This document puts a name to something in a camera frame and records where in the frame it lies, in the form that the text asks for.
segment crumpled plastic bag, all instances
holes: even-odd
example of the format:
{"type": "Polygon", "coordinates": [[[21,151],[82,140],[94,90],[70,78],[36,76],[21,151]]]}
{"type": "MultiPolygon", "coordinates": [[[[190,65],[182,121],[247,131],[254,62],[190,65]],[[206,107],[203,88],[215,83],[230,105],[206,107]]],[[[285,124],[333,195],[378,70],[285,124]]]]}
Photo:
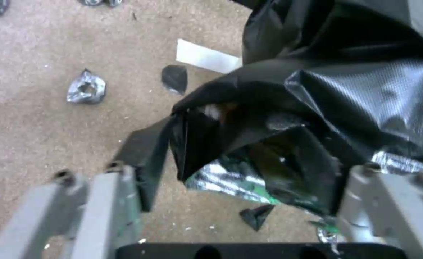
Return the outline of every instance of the crumpled plastic bag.
{"type": "MultiPolygon", "coordinates": [[[[351,166],[382,153],[423,163],[423,1],[260,1],[242,40],[243,67],[173,108],[170,146],[187,187],[213,186],[191,177],[245,149],[271,199],[329,216],[351,166]],[[201,112],[217,104],[232,109],[218,120],[201,112]]],[[[224,185],[246,177],[228,172],[224,185]]]]}

